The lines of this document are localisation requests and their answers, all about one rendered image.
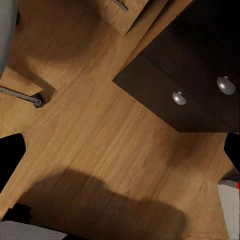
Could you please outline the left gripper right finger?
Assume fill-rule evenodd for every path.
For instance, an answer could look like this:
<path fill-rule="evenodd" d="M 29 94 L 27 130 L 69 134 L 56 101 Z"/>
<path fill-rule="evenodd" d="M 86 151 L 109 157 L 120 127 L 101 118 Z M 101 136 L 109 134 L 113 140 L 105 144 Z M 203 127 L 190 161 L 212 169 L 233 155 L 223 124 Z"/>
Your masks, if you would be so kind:
<path fill-rule="evenodd" d="M 240 172 L 240 134 L 228 133 L 225 140 L 224 151 Z"/>

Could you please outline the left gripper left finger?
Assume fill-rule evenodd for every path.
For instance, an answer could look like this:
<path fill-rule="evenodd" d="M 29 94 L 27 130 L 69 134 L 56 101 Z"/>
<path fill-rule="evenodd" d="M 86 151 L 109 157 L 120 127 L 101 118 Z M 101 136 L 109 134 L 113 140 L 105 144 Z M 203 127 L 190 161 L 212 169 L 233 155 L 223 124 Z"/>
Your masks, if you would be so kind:
<path fill-rule="evenodd" d="M 0 138 L 0 193 L 26 153 L 22 133 Z"/>

